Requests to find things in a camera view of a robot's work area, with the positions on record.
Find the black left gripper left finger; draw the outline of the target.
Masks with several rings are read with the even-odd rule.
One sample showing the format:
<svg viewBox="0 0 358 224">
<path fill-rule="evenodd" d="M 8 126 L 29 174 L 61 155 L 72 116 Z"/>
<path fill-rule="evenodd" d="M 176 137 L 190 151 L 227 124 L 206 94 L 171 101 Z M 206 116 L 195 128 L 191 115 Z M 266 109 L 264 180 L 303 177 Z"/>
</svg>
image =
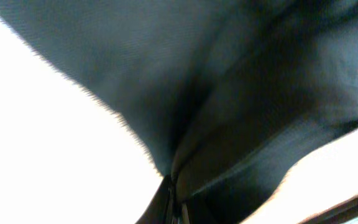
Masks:
<svg viewBox="0 0 358 224">
<path fill-rule="evenodd" d="M 172 178 L 163 178 L 145 212 L 135 224 L 171 224 L 175 188 Z"/>
</svg>

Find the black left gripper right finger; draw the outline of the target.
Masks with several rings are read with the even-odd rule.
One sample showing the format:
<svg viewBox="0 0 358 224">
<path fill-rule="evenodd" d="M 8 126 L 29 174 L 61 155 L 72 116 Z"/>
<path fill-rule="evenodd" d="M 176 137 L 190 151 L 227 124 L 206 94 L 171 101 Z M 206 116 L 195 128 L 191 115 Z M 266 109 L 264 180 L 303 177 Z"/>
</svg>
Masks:
<svg viewBox="0 0 358 224">
<path fill-rule="evenodd" d="M 191 224 L 188 206 L 186 203 L 181 205 L 181 223 L 182 224 Z"/>
</svg>

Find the black t-shirt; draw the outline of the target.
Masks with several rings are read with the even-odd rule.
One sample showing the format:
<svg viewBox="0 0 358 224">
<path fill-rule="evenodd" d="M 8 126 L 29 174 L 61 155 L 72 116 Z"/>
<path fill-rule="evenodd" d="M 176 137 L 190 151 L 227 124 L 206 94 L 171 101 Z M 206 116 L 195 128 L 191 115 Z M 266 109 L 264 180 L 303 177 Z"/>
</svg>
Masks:
<svg viewBox="0 0 358 224">
<path fill-rule="evenodd" d="M 358 128 L 358 1 L 0 0 L 36 52 L 122 114 L 191 223 L 239 223 Z"/>
</svg>

